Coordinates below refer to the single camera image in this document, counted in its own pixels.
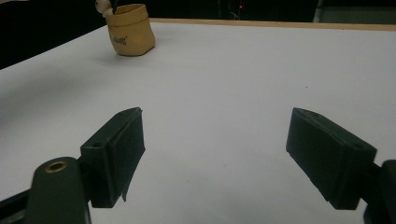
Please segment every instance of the white tabletop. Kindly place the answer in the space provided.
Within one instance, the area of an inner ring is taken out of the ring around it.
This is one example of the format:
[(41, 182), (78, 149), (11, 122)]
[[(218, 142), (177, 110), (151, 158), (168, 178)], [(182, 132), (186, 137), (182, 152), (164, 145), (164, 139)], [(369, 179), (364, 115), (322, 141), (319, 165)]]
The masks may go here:
[(92, 223), (362, 223), (365, 202), (334, 210), (286, 152), (290, 115), (318, 112), (378, 148), (376, 163), (395, 159), (395, 32), (152, 28), (142, 57), (116, 55), (103, 27), (0, 71), (0, 200), (140, 106), (147, 151), (128, 200)]

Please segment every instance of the beige cup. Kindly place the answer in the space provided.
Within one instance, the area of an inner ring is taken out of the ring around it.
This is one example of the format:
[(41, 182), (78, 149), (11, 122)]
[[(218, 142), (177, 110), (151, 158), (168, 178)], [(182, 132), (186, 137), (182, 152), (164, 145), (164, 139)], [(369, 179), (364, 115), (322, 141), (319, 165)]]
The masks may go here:
[(155, 46), (149, 14), (143, 4), (117, 7), (114, 15), (106, 15), (106, 23), (111, 44), (120, 55), (143, 55)]

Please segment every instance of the screw hole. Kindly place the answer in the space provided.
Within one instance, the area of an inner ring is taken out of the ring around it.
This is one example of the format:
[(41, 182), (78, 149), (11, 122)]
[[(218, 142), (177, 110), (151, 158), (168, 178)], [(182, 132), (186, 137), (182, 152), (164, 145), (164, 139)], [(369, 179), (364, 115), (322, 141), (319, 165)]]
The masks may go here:
[(45, 170), (47, 173), (56, 173), (62, 171), (66, 167), (67, 167), (67, 162), (56, 161), (53, 164), (47, 166)]

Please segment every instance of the table edge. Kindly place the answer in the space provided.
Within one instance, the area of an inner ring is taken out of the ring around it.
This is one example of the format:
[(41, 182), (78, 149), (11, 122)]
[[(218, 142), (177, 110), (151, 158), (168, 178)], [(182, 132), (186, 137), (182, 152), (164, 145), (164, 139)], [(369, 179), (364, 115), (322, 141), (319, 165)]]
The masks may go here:
[(390, 25), (390, 24), (349, 24), (349, 23), (315, 23), (315, 22), (283, 22), (283, 21), (223, 21), (223, 20), (192, 20), (192, 19), (162, 19), (162, 18), (150, 18), (150, 21), (158, 22), (158, 23), (181, 23), (181, 24), (203, 24), (203, 25), (396, 31), (396, 25)]

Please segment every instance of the white table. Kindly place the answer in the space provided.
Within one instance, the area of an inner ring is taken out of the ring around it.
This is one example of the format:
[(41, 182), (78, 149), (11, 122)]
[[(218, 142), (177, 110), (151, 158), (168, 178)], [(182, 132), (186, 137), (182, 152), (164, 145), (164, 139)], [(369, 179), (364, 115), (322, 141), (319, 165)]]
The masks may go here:
[(127, 203), (99, 223), (362, 223), (286, 152), (293, 107), (396, 158), (396, 33), (152, 23), (157, 47), (115, 54), (106, 27), (0, 71), (0, 200), (117, 112), (143, 108), (147, 151)]

